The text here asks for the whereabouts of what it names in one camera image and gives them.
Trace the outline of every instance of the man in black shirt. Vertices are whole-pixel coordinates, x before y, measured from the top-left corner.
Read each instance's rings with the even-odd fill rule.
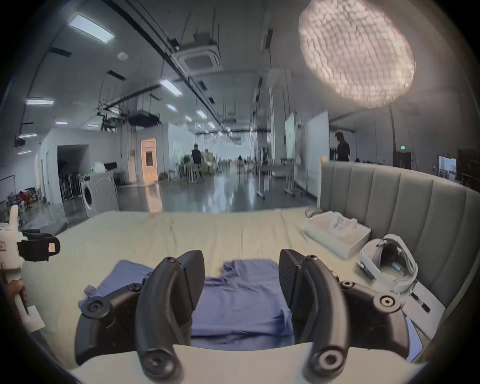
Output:
[[[345,141],[342,132],[335,133],[335,137],[338,140],[338,147],[336,148],[336,159],[338,161],[349,161],[350,146]]]
[[[202,165],[202,153],[198,150],[198,144],[195,143],[193,145],[192,149],[192,159],[193,159],[193,171],[195,172],[195,175],[197,176],[197,182],[199,179],[199,175],[204,179],[204,176],[202,175],[202,172],[200,171],[200,166]]]

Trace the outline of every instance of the gray upholstered headboard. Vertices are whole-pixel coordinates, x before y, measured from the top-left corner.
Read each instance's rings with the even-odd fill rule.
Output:
[[[322,162],[320,207],[399,235],[418,279],[447,307],[480,249],[480,193],[437,176],[352,162]]]

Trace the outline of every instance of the person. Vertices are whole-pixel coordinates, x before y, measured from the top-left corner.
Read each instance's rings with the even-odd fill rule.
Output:
[[[24,191],[20,191],[19,195],[20,195],[20,198],[25,202],[26,209],[28,209],[28,208],[31,209],[32,207],[30,206],[30,203],[28,202],[27,194]]]
[[[202,156],[202,152],[200,152],[198,150],[198,144],[197,143],[195,143],[193,145],[192,159],[193,159],[193,171],[194,171],[194,173],[197,177],[197,182],[198,182],[198,178],[201,177],[202,180],[203,180],[204,176],[203,176],[202,172],[200,171],[200,166],[202,165],[203,156]]]
[[[338,140],[338,147],[336,148],[336,159],[338,161],[350,161],[350,146],[345,141],[342,132],[335,133],[335,137]]]

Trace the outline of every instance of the door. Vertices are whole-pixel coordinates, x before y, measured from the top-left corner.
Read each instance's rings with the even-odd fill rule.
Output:
[[[156,169],[156,139],[142,140],[142,174],[144,184],[152,184],[158,180]]]
[[[398,152],[394,153],[394,167],[412,169],[412,153],[411,152]]]
[[[43,171],[43,159],[40,160],[42,165],[42,180],[41,180],[41,188],[42,188],[42,196],[45,197],[45,201],[47,200],[47,193],[45,192],[45,173]]]

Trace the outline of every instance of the white partition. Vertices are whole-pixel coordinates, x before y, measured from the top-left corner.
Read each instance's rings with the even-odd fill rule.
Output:
[[[318,195],[318,164],[321,156],[330,156],[330,131],[328,112],[322,112],[307,121],[307,185],[306,190],[313,196]]]

